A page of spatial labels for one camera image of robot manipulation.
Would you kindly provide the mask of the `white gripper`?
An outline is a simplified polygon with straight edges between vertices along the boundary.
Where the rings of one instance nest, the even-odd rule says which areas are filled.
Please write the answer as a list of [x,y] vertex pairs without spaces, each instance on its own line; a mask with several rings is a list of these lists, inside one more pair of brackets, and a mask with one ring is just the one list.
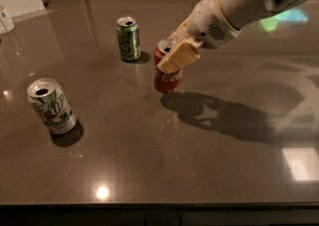
[[200,58],[199,48],[217,49],[237,38],[240,30],[225,17],[218,0],[201,0],[167,38],[178,42],[158,63],[158,68],[171,74]]

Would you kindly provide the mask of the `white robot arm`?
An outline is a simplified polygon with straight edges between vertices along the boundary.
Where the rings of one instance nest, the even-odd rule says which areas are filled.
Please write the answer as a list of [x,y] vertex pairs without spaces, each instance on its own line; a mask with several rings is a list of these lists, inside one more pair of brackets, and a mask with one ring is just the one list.
[[158,63],[165,73],[182,69],[200,57],[199,50],[217,49],[255,21],[274,16],[307,0],[201,0],[169,36],[173,46]]

